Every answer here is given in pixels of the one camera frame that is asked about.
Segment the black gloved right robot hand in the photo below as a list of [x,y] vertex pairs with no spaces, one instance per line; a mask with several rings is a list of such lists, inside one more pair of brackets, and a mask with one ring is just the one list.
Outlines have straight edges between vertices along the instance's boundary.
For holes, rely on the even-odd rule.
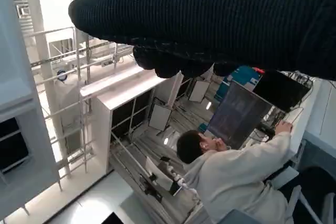
[[161,78],[250,66],[335,79],[335,0],[73,0],[68,14]]

